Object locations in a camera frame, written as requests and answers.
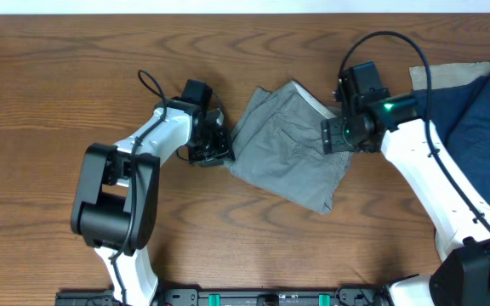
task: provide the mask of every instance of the wooden tabletop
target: wooden tabletop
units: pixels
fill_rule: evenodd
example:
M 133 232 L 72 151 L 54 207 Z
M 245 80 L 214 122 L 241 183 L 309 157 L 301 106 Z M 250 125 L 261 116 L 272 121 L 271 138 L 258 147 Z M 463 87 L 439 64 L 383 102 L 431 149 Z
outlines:
M 331 101 L 345 52 L 378 30 L 409 35 L 433 65 L 490 60 L 490 14 L 0 16 L 0 305 L 111 284 L 69 218 L 86 148 L 151 117 L 158 101 L 139 68 L 169 96 L 189 78 L 207 82 L 233 125 L 258 86 L 296 79 Z M 404 42 L 375 38 L 350 65 L 367 60 L 392 93 L 411 89 L 419 59 Z M 431 221 L 381 155 L 355 155 L 325 216 L 174 157 L 158 203 L 148 249 L 165 282 L 329 288 L 440 264 Z

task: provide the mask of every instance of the wooden table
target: wooden table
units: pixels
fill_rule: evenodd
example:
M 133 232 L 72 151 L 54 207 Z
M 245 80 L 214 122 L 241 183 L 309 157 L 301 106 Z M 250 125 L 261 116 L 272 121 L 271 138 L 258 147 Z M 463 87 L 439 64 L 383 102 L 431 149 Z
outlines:
M 297 79 L 330 101 L 351 44 L 377 30 L 409 35 L 431 64 L 490 60 L 490 14 L 0 16 L 0 305 L 50 305 L 64 289 L 106 288 L 104 264 L 69 225 L 85 149 L 129 136 L 188 78 L 224 100 L 231 124 L 254 89 Z M 394 94 L 418 65 L 380 37 L 375 60 Z M 433 226 L 381 155 L 357 155 L 321 216 L 233 178 L 171 158 L 148 245 L 165 282 L 203 288 L 382 284 L 436 270 Z

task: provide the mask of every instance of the folded cloth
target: folded cloth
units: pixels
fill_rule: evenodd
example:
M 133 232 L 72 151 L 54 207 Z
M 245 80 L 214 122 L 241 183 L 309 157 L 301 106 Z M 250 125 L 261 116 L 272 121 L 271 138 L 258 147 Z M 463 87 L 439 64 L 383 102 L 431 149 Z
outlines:
M 232 175 L 316 212 L 329 213 L 352 153 L 323 155 L 321 121 L 333 116 L 298 83 L 258 88 L 231 133 Z
M 481 75 L 468 82 L 465 66 L 459 66 L 454 76 L 447 70 L 439 76 L 434 72 L 438 71 L 436 67 L 432 68 L 435 68 L 432 69 L 433 82 L 438 78 L 440 83 L 440 79 L 445 78 L 452 84 L 466 83 L 433 90 L 432 121 L 455 163 L 490 205 L 490 76 Z M 425 105 L 426 91 L 414 93 L 419 103 Z
M 426 73 L 424 67 L 411 67 L 409 74 L 412 77 L 413 90 L 426 89 Z M 432 75 L 432 89 L 454 88 L 468 85 L 478 77 L 490 75 L 490 63 L 455 63 L 433 65 L 430 67 Z

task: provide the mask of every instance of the dark blue fabric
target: dark blue fabric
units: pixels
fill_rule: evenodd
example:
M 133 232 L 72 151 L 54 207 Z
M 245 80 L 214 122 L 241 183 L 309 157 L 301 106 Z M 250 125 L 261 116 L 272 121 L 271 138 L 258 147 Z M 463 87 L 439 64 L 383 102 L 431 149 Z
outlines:
M 415 92 L 424 104 L 424 90 Z M 490 76 L 433 91 L 432 121 L 447 151 L 490 205 Z

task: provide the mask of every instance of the white wall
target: white wall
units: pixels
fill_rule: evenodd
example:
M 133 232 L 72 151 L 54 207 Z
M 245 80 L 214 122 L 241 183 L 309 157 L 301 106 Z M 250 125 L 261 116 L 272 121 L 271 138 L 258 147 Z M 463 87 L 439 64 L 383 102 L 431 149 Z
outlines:
M 0 0 L 0 14 L 490 13 L 490 0 Z

